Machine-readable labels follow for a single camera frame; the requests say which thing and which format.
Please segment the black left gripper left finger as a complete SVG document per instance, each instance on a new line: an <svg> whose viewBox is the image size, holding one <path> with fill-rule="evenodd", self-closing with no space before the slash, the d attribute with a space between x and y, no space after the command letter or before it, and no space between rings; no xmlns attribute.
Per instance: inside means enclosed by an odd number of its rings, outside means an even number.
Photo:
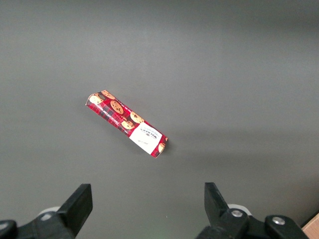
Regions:
<svg viewBox="0 0 319 239"><path fill-rule="evenodd" d="M74 239L93 209L90 184L81 184L60 207L43 210L29 223L1 220L2 239Z"/></svg>

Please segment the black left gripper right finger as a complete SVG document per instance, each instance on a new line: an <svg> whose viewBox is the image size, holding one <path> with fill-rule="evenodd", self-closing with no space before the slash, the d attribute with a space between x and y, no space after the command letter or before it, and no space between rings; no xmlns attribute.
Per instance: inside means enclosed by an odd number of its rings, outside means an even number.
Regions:
<svg viewBox="0 0 319 239"><path fill-rule="evenodd" d="M307 239L301 227L283 215L259 221L239 208L230 208L213 182L204 186L204 207L210 225L198 239Z"/></svg>

